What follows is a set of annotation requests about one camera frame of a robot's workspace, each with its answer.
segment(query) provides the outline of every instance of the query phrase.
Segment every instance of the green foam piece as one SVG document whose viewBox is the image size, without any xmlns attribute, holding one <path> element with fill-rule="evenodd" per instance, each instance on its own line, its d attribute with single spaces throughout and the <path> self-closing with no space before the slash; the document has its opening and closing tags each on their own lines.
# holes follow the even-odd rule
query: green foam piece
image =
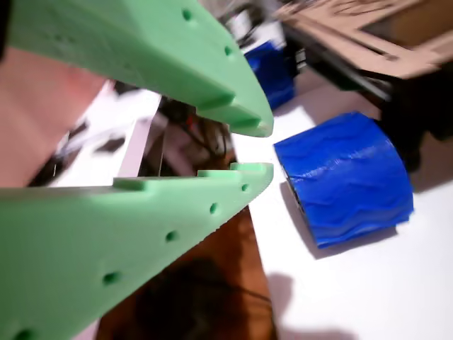
<svg viewBox="0 0 453 340">
<path fill-rule="evenodd" d="M 242 52 L 196 0 L 14 0 L 8 43 L 189 103 L 232 132 L 272 133 Z"/>
<path fill-rule="evenodd" d="M 0 339 L 69 339 L 261 193 L 272 164 L 0 190 Z"/>
</svg>

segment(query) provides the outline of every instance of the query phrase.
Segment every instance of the brown wooden board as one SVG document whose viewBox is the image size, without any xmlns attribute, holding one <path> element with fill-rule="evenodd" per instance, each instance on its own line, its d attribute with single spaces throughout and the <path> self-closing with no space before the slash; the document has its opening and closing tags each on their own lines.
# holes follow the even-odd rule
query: brown wooden board
<svg viewBox="0 0 453 340">
<path fill-rule="evenodd" d="M 406 79 L 453 58 L 452 0 L 319 0 L 276 16 L 371 72 Z"/>
</svg>

